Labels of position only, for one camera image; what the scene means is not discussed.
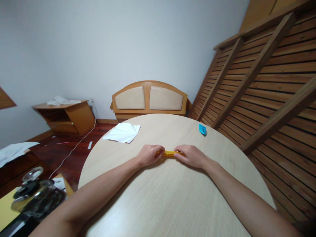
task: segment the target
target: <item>wooden slatted wall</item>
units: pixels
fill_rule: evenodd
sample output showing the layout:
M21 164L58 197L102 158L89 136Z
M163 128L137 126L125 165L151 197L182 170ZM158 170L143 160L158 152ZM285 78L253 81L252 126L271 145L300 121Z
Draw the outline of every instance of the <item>wooden slatted wall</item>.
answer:
M264 30L224 42L189 113L245 152L291 223L316 218L316 10L310 9L293 9Z

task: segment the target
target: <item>round wooden table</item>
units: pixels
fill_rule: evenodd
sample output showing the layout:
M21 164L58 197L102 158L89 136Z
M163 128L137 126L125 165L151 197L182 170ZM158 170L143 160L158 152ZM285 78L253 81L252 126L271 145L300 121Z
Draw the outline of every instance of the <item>round wooden table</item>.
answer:
M141 125L130 144L103 140L90 152L79 188L136 156L144 144L166 150L195 145L275 208L258 170L229 139L199 122L169 114L125 121ZM250 236L206 173L174 158L138 171L90 223L87 236Z

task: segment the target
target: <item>yellow paper on table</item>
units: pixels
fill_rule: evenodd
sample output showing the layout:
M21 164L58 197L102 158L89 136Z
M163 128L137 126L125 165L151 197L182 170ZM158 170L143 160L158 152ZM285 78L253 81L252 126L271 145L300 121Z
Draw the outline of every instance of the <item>yellow paper on table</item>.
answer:
M175 153L185 156L185 154L183 154L183 153L181 153L181 152L177 152L177 151L164 151L164 153L162 154L162 156L173 156L173 154L175 154Z

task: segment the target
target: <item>beige cushioned panel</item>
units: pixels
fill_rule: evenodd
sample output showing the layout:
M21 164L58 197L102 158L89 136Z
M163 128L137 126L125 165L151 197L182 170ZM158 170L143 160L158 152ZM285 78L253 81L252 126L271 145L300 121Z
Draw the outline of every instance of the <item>beige cushioned panel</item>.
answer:
M149 109L181 110L183 96L172 90L152 86L150 88Z
M115 97L118 109L145 109L144 87L135 87Z

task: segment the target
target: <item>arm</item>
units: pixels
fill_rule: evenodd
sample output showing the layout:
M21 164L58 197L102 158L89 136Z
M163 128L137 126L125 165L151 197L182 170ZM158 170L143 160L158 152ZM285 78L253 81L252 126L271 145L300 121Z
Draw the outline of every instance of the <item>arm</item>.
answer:
M181 145L174 150L186 155L184 157L174 154L176 158L208 173L252 236L300 236L300 233L276 210L198 148Z
M100 211L136 171L156 162L164 150L160 145L144 145L136 157L105 172L76 191L49 214L30 236L76 236L82 226Z

